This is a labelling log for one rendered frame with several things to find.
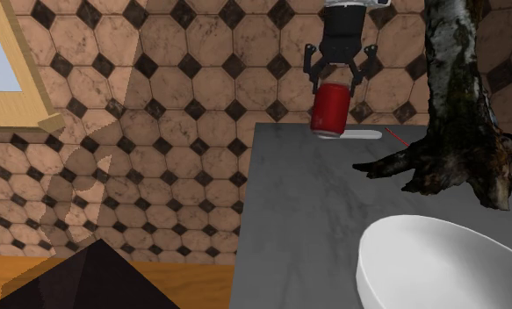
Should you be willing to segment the white flat oblong object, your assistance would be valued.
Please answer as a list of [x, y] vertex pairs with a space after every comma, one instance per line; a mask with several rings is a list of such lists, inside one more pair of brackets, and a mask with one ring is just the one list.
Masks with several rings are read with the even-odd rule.
[[317, 137], [325, 140], [379, 140], [382, 132], [376, 130], [344, 130], [341, 134], [317, 133]]

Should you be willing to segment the white bowl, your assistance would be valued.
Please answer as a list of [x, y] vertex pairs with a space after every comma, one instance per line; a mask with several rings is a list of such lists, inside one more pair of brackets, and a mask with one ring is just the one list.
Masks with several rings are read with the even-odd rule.
[[364, 230], [356, 280], [364, 309], [512, 309], [512, 249], [449, 221], [395, 215]]

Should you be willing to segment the dark tree trunk figure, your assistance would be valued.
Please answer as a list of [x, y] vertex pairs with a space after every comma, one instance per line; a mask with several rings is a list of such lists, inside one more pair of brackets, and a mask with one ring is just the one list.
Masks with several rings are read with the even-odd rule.
[[355, 169], [370, 179], [412, 170], [403, 190], [436, 195], [469, 183], [480, 204], [506, 211], [512, 134], [500, 129], [477, 65], [484, 0], [424, 0], [429, 123], [424, 138]]

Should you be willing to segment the red can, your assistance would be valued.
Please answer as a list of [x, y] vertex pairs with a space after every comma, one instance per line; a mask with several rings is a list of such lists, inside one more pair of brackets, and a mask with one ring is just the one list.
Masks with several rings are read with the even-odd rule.
[[350, 107], [350, 88], [341, 83], [324, 83], [314, 96], [310, 129], [327, 137], [343, 134]]

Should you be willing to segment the thin red stick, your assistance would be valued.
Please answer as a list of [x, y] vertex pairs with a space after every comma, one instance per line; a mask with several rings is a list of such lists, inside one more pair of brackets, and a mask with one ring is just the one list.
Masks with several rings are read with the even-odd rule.
[[388, 127], [385, 127], [385, 130], [390, 133], [396, 140], [398, 140], [399, 142], [401, 142], [403, 145], [405, 145], [406, 147], [409, 147], [410, 145], [405, 142], [400, 136], [398, 136], [396, 133], [394, 133], [390, 128]]

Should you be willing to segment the dark brown angular block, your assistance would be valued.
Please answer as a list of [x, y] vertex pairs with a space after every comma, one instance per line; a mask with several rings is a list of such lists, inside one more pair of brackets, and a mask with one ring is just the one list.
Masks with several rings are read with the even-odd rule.
[[105, 241], [0, 299], [0, 309], [180, 309]]

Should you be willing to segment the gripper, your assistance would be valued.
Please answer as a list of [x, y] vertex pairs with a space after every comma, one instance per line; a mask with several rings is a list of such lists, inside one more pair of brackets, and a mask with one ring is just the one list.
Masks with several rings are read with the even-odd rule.
[[362, 32], [364, 28], [366, 7], [363, 5], [330, 6], [323, 10], [323, 34], [319, 45], [322, 57], [312, 63], [317, 47], [307, 43], [304, 50], [303, 72], [308, 74], [312, 84], [312, 93], [319, 89], [320, 74], [328, 63], [349, 63], [352, 74], [350, 96], [354, 97], [356, 87], [368, 76], [376, 60], [378, 46], [373, 44], [364, 48], [367, 58], [358, 69], [354, 57], [362, 49]]

